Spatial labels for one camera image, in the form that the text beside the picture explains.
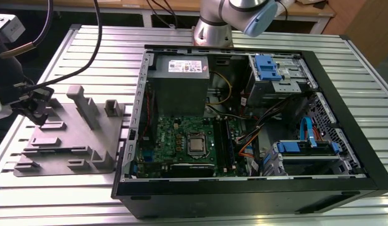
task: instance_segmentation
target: motherboard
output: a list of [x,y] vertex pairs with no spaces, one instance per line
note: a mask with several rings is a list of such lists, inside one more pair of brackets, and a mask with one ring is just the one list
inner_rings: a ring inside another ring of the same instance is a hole
[[234,118],[160,117],[154,147],[142,148],[138,154],[138,178],[241,174],[234,153],[240,134]]

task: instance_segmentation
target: slotted aluminum surface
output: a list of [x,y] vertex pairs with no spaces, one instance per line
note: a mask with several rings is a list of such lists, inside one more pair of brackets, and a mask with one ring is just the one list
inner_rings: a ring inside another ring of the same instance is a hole
[[[41,81],[81,67],[93,51],[97,27],[70,29]],[[233,33],[234,46],[304,49],[316,52],[337,91],[388,170],[388,90],[376,81],[360,56],[338,36],[265,33],[248,38]],[[104,27],[97,59],[90,68],[52,87],[62,103],[70,84],[82,84],[96,103],[116,99],[130,112],[144,44],[190,45],[190,30]],[[0,225],[388,225],[388,194],[361,199],[324,213],[140,221],[117,200],[110,199],[113,174],[25,177],[13,176],[13,166],[33,128],[22,117],[0,146]]]

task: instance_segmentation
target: yellow wire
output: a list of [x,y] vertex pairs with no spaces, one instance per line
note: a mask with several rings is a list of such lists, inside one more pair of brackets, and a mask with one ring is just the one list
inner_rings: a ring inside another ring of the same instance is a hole
[[230,96],[232,96],[232,85],[230,85],[229,81],[226,80],[226,78],[218,72],[214,72],[214,71],[209,71],[209,72],[214,73],[218,77],[221,77],[222,80],[225,80],[226,85],[229,86],[229,94],[228,94],[226,98],[222,101],[218,101],[216,103],[206,103],[206,105],[218,105],[218,104],[221,104],[222,102],[225,102],[230,98]]

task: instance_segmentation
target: gray 3d printed holder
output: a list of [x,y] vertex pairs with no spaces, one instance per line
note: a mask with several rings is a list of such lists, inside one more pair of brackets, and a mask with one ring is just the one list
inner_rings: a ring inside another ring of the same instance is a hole
[[110,173],[114,168],[124,105],[94,104],[84,88],[70,86],[74,104],[49,102],[49,118],[36,126],[14,167],[14,176]]

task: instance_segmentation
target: ram slot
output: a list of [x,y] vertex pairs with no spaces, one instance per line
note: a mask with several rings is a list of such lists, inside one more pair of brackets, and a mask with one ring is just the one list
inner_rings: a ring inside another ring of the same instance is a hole
[[232,165],[234,162],[233,144],[226,120],[224,119],[213,120],[213,136],[214,136],[217,168],[221,171],[226,172],[228,170],[232,169]]

